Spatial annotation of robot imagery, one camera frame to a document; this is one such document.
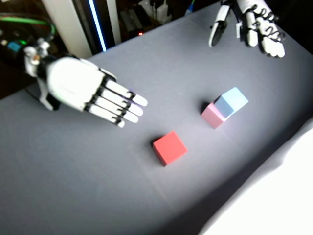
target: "blue cube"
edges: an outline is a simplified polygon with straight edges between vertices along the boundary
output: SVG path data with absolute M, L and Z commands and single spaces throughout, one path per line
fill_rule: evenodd
M 215 101 L 215 107 L 227 118 L 244 107 L 249 101 L 237 87 L 229 90 Z

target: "white robotic hand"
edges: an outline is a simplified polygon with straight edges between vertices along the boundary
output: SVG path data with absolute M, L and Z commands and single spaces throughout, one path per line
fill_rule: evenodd
M 210 47 L 216 45 L 221 38 L 227 26 L 226 18 L 230 9 L 243 21 L 241 30 L 249 46 L 255 47 L 260 43 L 264 53 L 273 57 L 285 56 L 282 44 L 285 35 L 278 31 L 274 23 L 278 17 L 272 13 L 264 0 L 222 1 L 209 38 Z
M 48 55 L 49 44 L 42 39 L 36 47 L 25 48 L 26 72 L 37 78 L 40 102 L 55 110 L 61 102 L 79 111 L 87 111 L 119 127 L 125 121 L 138 122 L 140 106 L 147 100 L 116 83 L 116 77 L 90 61 L 74 56 L 56 59 Z

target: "table surface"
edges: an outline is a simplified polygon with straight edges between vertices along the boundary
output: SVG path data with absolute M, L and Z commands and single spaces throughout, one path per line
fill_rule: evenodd
M 312 55 L 288 36 L 282 59 L 247 48 L 236 39 L 233 16 L 209 48 L 218 9 L 90 59 L 147 98 L 138 124 L 119 129 L 66 106 L 49 112 L 24 91 L 0 101 L 1 233 L 152 234 L 312 107 Z M 235 86 L 249 103 L 212 129 L 200 116 L 203 104 Z M 163 167 L 151 142 L 173 130 L 188 152 Z

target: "green light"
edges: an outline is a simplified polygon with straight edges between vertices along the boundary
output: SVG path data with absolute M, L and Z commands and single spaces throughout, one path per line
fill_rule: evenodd
M 20 43 L 22 43 L 23 45 L 26 45 L 26 44 L 27 44 L 27 42 L 24 41 L 24 40 L 20 40 Z

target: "pink block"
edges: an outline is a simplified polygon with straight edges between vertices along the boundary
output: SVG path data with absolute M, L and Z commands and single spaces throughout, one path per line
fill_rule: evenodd
M 216 129 L 219 125 L 224 123 L 228 118 L 224 118 L 220 111 L 215 107 L 214 103 L 210 103 L 203 111 L 201 116 Z

